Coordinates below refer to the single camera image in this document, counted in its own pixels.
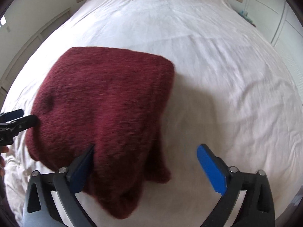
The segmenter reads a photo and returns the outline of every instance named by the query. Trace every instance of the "folded blanket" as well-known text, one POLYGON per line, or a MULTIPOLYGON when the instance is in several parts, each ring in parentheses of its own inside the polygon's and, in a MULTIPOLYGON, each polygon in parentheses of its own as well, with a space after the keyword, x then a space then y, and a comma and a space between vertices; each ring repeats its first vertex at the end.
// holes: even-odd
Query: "folded blanket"
POLYGON ((54 64, 42 83, 29 129, 31 157, 51 170, 68 166, 94 143, 93 172, 84 191, 116 218, 137 207, 145 180, 166 183, 160 118, 174 66, 157 55, 75 47, 54 64))

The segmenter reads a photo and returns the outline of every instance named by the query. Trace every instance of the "mattress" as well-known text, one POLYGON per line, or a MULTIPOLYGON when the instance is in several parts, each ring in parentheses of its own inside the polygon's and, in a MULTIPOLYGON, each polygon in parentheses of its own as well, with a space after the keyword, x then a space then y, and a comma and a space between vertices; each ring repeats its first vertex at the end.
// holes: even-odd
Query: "mattress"
MULTIPOLYGON (((220 198, 196 158, 202 143, 228 166, 265 170, 276 217, 286 209, 302 184, 300 97, 280 56, 226 0, 88 0, 31 56, 2 111, 22 108, 30 114, 52 65, 69 48, 84 46, 161 55, 176 70, 161 128, 171 181, 145 183, 139 207, 124 220, 77 194, 97 226, 200 226, 220 198)), ((50 172, 30 158, 24 138, 21 132, 5 155, 8 201, 19 223, 31 172, 50 172)))

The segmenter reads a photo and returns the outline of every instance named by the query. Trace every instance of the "red blanket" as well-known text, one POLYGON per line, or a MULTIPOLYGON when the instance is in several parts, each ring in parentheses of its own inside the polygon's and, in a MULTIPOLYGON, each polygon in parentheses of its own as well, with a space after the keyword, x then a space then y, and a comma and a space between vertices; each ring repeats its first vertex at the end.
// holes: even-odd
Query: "red blanket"
POLYGON ((94 168, 85 191, 116 218, 137 207, 145 180, 170 179, 161 146, 160 118, 174 66, 157 55, 76 47, 42 83, 29 129, 31 157, 53 171, 68 166, 94 143, 94 168))

